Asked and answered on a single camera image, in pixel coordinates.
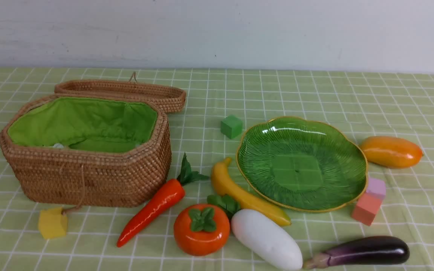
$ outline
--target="pink block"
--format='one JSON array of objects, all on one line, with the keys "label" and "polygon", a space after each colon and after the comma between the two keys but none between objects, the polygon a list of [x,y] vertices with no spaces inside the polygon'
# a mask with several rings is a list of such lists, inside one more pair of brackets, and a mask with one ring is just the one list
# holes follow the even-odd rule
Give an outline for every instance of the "pink block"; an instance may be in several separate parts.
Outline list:
[{"label": "pink block", "polygon": [[366,193],[372,195],[375,198],[383,200],[386,196],[386,184],[383,180],[370,177],[368,180]]}]

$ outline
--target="toy banana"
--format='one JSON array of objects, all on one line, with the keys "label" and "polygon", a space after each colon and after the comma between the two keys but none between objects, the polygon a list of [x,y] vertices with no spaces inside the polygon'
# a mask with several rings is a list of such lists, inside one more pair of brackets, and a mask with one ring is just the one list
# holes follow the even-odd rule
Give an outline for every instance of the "toy banana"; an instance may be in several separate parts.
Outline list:
[{"label": "toy banana", "polygon": [[227,194],[233,197],[241,208],[258,211],[281,227],[291,225],[291,219],[281,208],[252,195],[231,179],[228,170],[231,161],[232,158],[227,157],[214,164],[210,176],[214,191],[220,196]]}]

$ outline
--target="basket lid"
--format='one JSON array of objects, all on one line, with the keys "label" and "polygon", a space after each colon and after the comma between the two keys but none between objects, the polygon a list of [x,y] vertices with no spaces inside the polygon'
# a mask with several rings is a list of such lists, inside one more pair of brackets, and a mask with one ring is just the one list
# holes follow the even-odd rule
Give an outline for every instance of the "basket lid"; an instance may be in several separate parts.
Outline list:
[{"label": "basket lid", "polygon": [[181,111],[186,99],[186,92],[182,89],[137,82],[136,72],[133,72],[127,82],[103,79],[81,79],[62,82],[55,85],[55,93],[137,98],[154,104],[165,113]]}]

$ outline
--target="wooden block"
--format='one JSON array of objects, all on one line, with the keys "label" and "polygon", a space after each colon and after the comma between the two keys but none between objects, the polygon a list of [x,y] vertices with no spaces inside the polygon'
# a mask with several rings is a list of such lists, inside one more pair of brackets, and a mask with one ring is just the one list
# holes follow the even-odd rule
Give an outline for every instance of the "wooden block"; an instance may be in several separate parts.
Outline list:
[{"label": "wooden block", "polygon": [[366,188],[366,193],[372,195],[375,198],[384,200],[386,196],[386,184],[383,180],[369,178],[368,179],[368,187]]},{"label": "wooden block", "polygon": [[367,226],[371,226],[376,214],[379,212],[381,203],[381,199],[365,193],[358,199],[351,217]]},{"label": "wooden block", "polygon": [[220,121],[220,132],[228,138],[233,139],[241,134],[242,125],[242,120],[234,115],[230,115]]},{"label": "wooden block", "polygon": [[38,230],[45,239],[65,236],[68,228],[68,217],[62,215],[63,208],[42,210],[38,221]]}]

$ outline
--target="green cube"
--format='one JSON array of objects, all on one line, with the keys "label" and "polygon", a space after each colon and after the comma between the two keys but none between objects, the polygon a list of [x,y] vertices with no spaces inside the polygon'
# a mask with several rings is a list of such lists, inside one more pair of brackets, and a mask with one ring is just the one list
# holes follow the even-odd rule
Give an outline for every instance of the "green cube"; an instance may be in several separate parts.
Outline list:
[{"label": "green cube", "polygon": [[226,137],[233,139],[240,135],[242,132],[242,120],[236,116],[230,115],[220,122],[220,132],[225,134]]}]

